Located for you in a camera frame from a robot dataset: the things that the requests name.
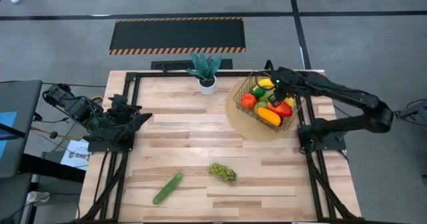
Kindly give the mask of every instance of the plant pot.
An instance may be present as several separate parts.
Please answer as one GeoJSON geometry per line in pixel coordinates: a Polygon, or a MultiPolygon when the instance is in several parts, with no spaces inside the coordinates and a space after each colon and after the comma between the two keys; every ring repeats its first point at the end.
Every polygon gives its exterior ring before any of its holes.
{"type": "Polygon", "coordinates": [[[218,88],[216,85],[216,77],[213,77],[213,82],[211,83],[202,83],[201,80],[198,80],[197,83],[199,84],[200,92],[204,95],[212,95],[218,88]]]}

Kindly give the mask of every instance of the white pot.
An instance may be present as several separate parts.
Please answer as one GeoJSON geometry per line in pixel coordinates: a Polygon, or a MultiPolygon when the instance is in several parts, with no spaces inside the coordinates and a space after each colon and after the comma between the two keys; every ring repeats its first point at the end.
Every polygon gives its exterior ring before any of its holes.
{"type": "Polygon", "coordinates": [[[204,87],[200,84],[200,80],[197,80],[197,84],[199,84],[199,88],[200,88],[200,92],[203,93],[204,95],[212,95],[216,92],[216,90],[218,89],[218,86],[216,85],[217,81],[216,81],[216,77],[213,77],[215,79],[215,82],[213,82],[213,85],[210,87],[204,87]]]}

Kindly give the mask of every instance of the tomato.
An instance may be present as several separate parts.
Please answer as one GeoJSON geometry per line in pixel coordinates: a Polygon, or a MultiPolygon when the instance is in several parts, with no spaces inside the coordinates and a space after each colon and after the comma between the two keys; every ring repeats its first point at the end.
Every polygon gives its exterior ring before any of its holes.
{"type": "Polygon", "coordinates": [[[251,93],[246,93],[242,96],[242,105],[248,109],[252,109],[255,107],[256,98],[251,93]]]}
{"type": "Polygon", "coordinates": [[[292,107],[290,107],[286,102],[281,101],[277,107],[268,102],[268,109],[277,113],[280,117],[291,117],[292,116],[292,107]]]}

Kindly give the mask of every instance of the black mat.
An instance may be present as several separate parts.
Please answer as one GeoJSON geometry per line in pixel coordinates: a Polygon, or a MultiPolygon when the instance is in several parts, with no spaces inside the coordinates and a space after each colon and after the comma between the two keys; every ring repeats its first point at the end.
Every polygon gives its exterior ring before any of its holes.
{"type": "Polygon", "coordinates": [[[109,54],[241,53],[246,51],[240,17],[129,19],[115,24],[109,54]]]}
{"type": "MultiPolygon", "coordinates": [[[[194,69],[193,61],[152,61],[151,70],[186,70],[194,69]]],[[[232,59],[222,59],[220,69],[233,69],[233,60],[232,59]]]]}

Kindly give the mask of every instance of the white paper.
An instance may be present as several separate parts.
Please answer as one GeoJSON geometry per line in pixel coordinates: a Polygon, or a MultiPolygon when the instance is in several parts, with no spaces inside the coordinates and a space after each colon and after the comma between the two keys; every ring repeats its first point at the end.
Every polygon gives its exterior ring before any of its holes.
{"type": "Polygon", "coordinates": [[[70,141],[67,150],[62,157],[61,164],[70,167],[76,167],[82,170],[87,170],[89,163],[89,152],[87,151],[87,141],[70,141]]]}

